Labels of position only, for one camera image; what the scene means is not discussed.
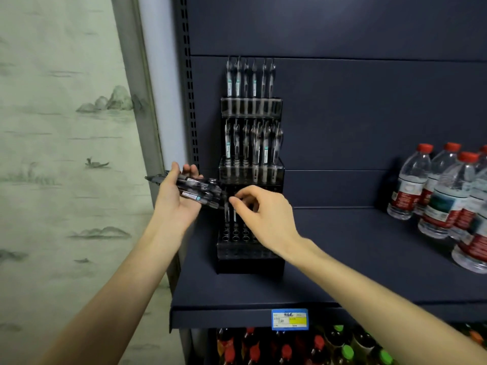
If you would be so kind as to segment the person's left hand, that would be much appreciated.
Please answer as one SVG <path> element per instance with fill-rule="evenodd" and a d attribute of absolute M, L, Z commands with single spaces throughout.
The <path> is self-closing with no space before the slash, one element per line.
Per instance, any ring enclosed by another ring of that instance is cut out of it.
<path fill-rule="evenodd" d="M 183 165 L 182 175 L 201 178 L 196 165 Z M 159 186 L 153 218 L 170 233 L 184 235 L 196 220 L 202 206 L 200 203 L 180 196 L 177 186 L 169 183 L 169 172 Z"/>

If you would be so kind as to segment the person's right hand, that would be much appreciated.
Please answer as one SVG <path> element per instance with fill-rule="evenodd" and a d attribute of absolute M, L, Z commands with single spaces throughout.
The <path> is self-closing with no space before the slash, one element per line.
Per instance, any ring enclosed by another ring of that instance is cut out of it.
<path fill-rule="evenodd" d="M 267 249 L 291 262 L 302 237 L 295 226 L 292 206 L 283 194 L 250 185 L 231 197 L 256 198 L 256 225 L 247 227 Z"/>

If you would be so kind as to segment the bundle of black gel pens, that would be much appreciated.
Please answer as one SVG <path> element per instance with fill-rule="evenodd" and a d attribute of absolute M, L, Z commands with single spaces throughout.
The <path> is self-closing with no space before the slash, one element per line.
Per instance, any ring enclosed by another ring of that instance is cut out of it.
<path fill-rule="evenodd" d="M 178 175 L 176 186 L 180 196 L 213 209 L 224 209 L 228 196 L 214 178 L 194 178 Z"/>

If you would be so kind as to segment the person's right forearm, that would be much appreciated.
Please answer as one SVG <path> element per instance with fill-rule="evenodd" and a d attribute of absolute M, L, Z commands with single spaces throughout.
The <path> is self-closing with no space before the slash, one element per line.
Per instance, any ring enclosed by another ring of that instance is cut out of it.
<path fill-rule="evenodd" d="M 280 255 L 338 302 L 401 365 L 487 365 L 487 350 L 332 258 L 310 239 L 290 240 Z"/>

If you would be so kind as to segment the person's left forearm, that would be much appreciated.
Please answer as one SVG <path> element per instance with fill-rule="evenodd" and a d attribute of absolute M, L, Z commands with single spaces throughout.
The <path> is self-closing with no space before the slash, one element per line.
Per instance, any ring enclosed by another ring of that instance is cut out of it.
<path fill-rule="evenodd" d="M 36 365 L 118 365 L 191 223 L 148 226 Z"/>

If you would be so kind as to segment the black tiered pen display stand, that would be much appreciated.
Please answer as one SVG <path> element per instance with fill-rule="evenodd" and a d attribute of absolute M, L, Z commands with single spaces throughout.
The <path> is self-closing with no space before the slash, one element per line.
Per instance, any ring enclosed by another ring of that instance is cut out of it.
<path fill-rule="evenodd" d="M 282 111 L 283 111 L 283 101 L 282 101 L 282 109 L 280 115 L 272 118 L 278 118 L 282 122 Z M 222 130 L 222 119 L 226 117 L 229 116 L 224 115 L 221 112 L 221 130 Z M 219 177 L 218 177 L 218 182 L 222 187 L 222 189 L 226 192 L 228 197 L 234 196 L 239 190 L 249 186 L 249 185 L 224 185 L 220 182 Z M 259 187 L 280 194 L 283 192 L 283 189 L 281 192 L 279 192 L 275 188 L 262 187 L 262 186 Z M 275 253 L 271 252 L 269 249 L 263 246 L 238 215 L 237 218 L 239 222 L 240 237 L 237 241 L 232 240 L 233 209 L 234 208 L 229 204 L 230 226 L 229 226 L 228 240 L 223 239 L 224 211 L 222 212 L 222 221 L 220 222 L 219 225 L 218 240 L 216 242 L 217 273 L 262 274 L 268 276 L 281 276 L 284 268 L 283 258 L 280 258 Z"/>

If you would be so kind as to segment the crowded row of gel pens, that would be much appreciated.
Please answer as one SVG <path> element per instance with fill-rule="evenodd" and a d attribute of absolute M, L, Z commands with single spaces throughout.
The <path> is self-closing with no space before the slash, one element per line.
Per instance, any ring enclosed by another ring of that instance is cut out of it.
<path fill-rule="evenodd" d="M 281 192 L 285 174 L 280 158 L 282 147 L 283 128 L 278 118 L 223 118 L 220 182 L 255 184 Z"/>

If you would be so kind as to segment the slotted metal shelf upright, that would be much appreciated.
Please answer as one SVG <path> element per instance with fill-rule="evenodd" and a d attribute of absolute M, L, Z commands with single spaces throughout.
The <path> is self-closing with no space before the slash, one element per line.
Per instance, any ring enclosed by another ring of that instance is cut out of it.
<path fill-rule="evenodd" d="M 194 164 L 197 166 L 197 168 L 200 168 L 187 0 L 172 1 L 175 18 L 176 41 L 178 45 L 180 81 L 182 85 L 182 103 L 185 116 L 188 163 Z"/>

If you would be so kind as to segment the short row of gel pens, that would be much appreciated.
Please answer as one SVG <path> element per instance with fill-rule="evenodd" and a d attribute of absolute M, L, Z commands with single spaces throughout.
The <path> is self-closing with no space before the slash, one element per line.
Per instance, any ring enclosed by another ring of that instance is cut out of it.
<path fill-rule="evenodd" d="M 221 112 L 229 117 L 279 116 L 282 101 L 274 97 L 275 59 L 256 60 L 228 57 L 225 67 L 226 93 L 221 99 Z"/>

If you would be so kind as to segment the blue and yellow price label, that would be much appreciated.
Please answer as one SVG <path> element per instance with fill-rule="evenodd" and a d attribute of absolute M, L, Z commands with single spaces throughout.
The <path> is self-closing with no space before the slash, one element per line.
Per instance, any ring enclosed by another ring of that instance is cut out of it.
<path fill-rule="evenodd" d="M 306 308 L 276 308 L 271 310 L 273 331 L 308 331 L 309 315 Z"/>

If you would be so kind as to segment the dark blue shelf unit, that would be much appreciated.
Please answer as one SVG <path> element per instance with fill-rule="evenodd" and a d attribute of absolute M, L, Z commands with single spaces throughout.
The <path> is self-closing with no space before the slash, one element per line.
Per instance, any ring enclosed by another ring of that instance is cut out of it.
<path fill-rule="evenodd" d="M 487 0 L 187 0 L 187 14 L 202 173 L 218 174 L 228 57 L 274 58 L 298 230 L 447 322 L 486 322 L 487 276 L 385 208 L 417 144 L 487 144 Z"/>

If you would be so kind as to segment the row of dark drink bottles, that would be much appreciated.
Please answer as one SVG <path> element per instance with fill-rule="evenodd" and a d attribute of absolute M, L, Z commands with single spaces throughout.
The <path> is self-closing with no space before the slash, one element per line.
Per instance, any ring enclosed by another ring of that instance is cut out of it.
<path fill-rule="evenodd" d="M 214 365 L 403 365 L 360 325 L 218 328 Z"/>

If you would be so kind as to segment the red cap water bottle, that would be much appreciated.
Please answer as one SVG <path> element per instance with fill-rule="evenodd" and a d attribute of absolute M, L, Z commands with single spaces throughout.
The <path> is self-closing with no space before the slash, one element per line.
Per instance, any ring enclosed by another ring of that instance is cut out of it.
<path fill-rule="evenodd" d="M 484 202 L 487 201 L 487 145 L 482 146 L 480 149 L 475 171 L 476 177 L 472 184 L 470 196 L 448 232 L 448 235 L 455 240 L 461 239 L 471 225 L 475 215 L 480 211 Z"/>
<path fill-rule="evenodd" d="M 459 266 L 487 275 L 487 200 L 469 216 L 451 256 Z"/>
<path fill-rule="evenodd" d="M 387 206 L 388 215 L 401 221 L 407 221 L 412 217 L 431 170 L 432 151 L 433 145 L 420 143 L 402 165 Z"/>
<path fill-rule="evenodd" d="M 446 239 L 472 191 L 479 153 L 462 151 L 440 175 L 418 230 L 433 239 Z"/>
<path fill-rule="evenodd" d="M 443 150 L 432 159 L 428 179 L 414 209 L 415 214 L 423 215 L 442 173 L 455 164 L 461 146 L 459 143 L 448 142 L 444 145 Z"/>

